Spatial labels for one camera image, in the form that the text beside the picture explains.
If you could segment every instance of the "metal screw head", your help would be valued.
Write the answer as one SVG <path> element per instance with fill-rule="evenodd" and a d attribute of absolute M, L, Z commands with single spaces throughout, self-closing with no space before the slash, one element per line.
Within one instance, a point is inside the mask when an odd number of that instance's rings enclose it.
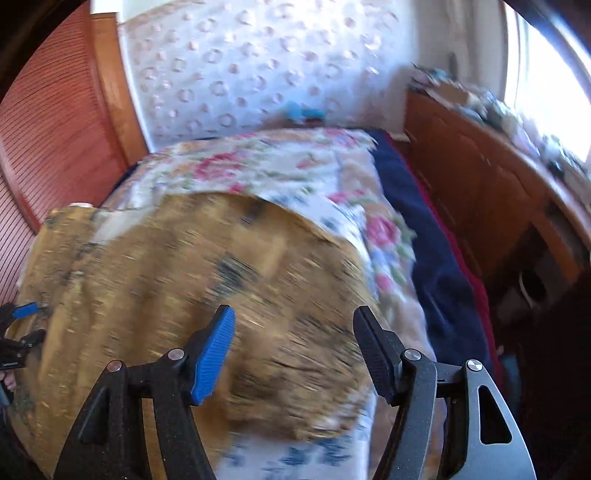
<path fill-rule="evenodd" d="M 109 365 L 107 365 L 107 370 L 111 373 L 118 372 L 119 370 L 121 370 L 122 366 L 123 365 L 121 364 L 121 362 L 119 362 L 119 360 L 113 360 L 109 362 Z"/>
<path fill-rule="evenodd" d="M 468 360 L 466 362 L 467 367 L 473 372 L 479 372 L 482 370 L 482 363 L 478 360 Z"/>
<path fill-rule="evenodd" d="M 182 348 L 175 348 L 168 352 L 168 358 L 171 360 L 180 360 L 184 357 L 184 350 Z"/>
<path fill-rule="evenodd" d="M 409 348 L 408 350 L 404 351 L 404 356 L 409 360 L 416 362 L 417 360 L 421 359 L 421 352 L 415 350 L 414 348 Z"/>

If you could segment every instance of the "dirty tan fabric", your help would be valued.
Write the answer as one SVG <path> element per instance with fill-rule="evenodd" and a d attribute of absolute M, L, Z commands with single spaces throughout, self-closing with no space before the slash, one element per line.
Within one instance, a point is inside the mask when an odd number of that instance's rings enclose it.
<path fill-rule="evenodd" d="M 227 194 L 168 197 L 106 245 L 88 242 L 96 228 L 94 209 L 52 213 L 18 299 L 45 302 L 50 315 L 12 332 L 48 321 L 43 354 L 20 372 L 11 411 L 46 474 L 111 359 L 157 359 L 221 303 L 236 310 L 236 338 L 214 395 L 194 409 L 214 463 L 232 421 L 258 420 L 297 439 L 353 424 L 370 380 L 351 318 L 359 305 L 377 308 L 351 244 L 277 205 Z M 150 461 L 163 478 L 150 416 Z"/>

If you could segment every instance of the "window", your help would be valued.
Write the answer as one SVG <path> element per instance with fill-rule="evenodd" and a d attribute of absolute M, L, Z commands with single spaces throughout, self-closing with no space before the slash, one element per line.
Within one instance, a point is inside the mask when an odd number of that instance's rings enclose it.
<path fill-rule="evenodd" d="M 591 103 L 573 72 L 534 27 L 506 6 L 508 78 L 505 103 L 533 118 L 541 134 L 591 163 Z M 588 65 L 586 52 L 583 63 Z"/>

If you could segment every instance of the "blue gripper pad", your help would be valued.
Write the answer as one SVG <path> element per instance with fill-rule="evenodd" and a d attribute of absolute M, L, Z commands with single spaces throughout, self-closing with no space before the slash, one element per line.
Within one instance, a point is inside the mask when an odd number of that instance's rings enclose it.
<path fill-rule="evenodd" d="M 35 302 L 27 303 L 22 307 L 15 308 L 12 312 L 12 318 L 14 318 L 15 320 L 23 319 L 24 317 L 28 317 L 29 315 L 36 314 L 38 311 L 39 308 L 37 307 L 37 304 Z"/>
<path fill-rule="evenodd" d="M 383 330 L 366 306 L 353 314 L 353 333 L 376 392 L 393 405 L 397 398 L 395 370 L 404 351 L 402 342 L 394 332 Z"/>
<path fill-rule="evenodd" d="M 197 405 L 201 405 L 212 394 L 236 330 L 234 309 L 228 306 L 221 312 L 220 309 L 207 328 L 211 333 L 195 363 L 195 382 L 191 396 Z"/>

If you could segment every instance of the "louvered wardrobe door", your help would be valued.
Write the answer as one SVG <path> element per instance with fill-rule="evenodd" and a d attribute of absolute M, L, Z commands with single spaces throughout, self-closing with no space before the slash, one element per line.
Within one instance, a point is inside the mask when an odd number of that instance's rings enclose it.
<path fill-rule="evenodd" d="M 47 212 L 99 205 L 125 171 L 94 63 L 88 3 L 42 43 L 0 104 L 0 301 Z"/>

